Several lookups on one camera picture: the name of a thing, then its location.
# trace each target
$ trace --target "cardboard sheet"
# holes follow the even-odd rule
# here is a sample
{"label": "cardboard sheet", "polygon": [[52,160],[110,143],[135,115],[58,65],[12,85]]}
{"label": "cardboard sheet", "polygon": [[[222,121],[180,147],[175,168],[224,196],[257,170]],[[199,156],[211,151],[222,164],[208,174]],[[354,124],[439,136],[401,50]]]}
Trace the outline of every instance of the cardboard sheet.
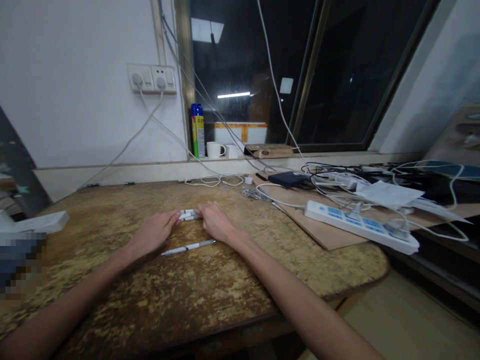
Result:
{"label": "cardboard sheet", "polygon": [[[268,176],[264,173],[260,173],[260,175],[266,179],[268,178]],[[255,185],[269,183],[269,181],[263,181],[256,175],[253,175],[252,177]],[[334,202],[313,191],[293,188],[287,189],[279,186],[263,186],[262,189],[266,191],[270,197],[287,204],[305,205],[309,200],[312,200],[317,203],[338,208],[338,205],[336,205]],[[367,239],[351,232],[344,231],[326,223],[308,218],[304,216],[303,209],[295,209],[294,207],[285,206],[282,204],[278,204],[278,206],[317,243],[327,250],[344,248],[350,245],[356,245],[368,241]],[[480,205],[460,204],[452,212],[463,218],[480,215]],[[389,220],[398,219],[400,217],[395,212],[383,207],[372,207],[372,209],[362,212],[361,215],[365,218],[369,218],[381,223],[386,223]],[[424,227],[432,227],[445,222],[445,220],[442,220],[440,217],[421,210],[415,210],[415,212],[408,215],[407,218]],[[415,226],[410,226],[410,228],[412,230],[416,229]]]}

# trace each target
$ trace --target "wall socket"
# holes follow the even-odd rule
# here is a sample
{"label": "wall socket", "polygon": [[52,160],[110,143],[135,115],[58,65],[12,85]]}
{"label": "wall socket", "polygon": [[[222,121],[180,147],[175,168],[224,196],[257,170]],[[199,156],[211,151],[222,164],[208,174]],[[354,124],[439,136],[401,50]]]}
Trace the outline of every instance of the wall socket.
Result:
{"label": "wall socket", "polygon": [[137,73],[143,79],[141,84],[141,91],[145,94],[160,94],[160,88],[157,85],[157,79],[163,78],[166,87],[163,90],[164,94],[176,94],[177,83],[174,76],[174,68],[171,66],[159,65],[142,65],[142,64],[127,64],[128,80],[130,81],[131,89],[139,93],[139,88],[133,82],[132,76]]}

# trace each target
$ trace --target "window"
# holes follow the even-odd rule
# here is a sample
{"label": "window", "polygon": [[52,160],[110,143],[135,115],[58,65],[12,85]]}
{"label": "window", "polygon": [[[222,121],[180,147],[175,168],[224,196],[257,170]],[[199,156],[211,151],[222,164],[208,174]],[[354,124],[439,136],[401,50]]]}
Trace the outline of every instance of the window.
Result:
{"label": "window", "polygon": [[[303,151],[367,149],[437,2],[261,0],[283,114]],[[233,131],[246,143],[292,144],[257,1],[177,0],[177,21],[180,44]],[[183,84],[185,106],[203,105],[206,141],[231,143],[200,83],[199,92]]]}

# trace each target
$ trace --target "pixelated area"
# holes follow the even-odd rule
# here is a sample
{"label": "pixelated area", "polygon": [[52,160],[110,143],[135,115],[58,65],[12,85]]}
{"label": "pixelated area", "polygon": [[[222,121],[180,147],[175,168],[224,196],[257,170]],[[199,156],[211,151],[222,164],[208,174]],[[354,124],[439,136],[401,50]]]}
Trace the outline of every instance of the pixelated area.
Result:
{"label": "pixelated area", "polygon": [[0,314],[11,312],[42,284],[45,232],[0,232]]}

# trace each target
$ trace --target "hand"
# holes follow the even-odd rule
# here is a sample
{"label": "hand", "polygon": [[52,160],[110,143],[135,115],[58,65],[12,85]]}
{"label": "hand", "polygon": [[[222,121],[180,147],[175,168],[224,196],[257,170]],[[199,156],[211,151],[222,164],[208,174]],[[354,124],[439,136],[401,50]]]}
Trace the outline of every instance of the hand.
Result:
{"label": "hand", "polygon": [[203,218],[203,228],[215,240],[228,244],[235,235],[243,233],[232,223],[216,201],[199,204],[195,212]]}
{"label": "hand", "polygon": [[169,237],[172,227],[178,225],[179,217],[180,210],[153,214],[145,220],[123,250],[132,261],[153,252]]}

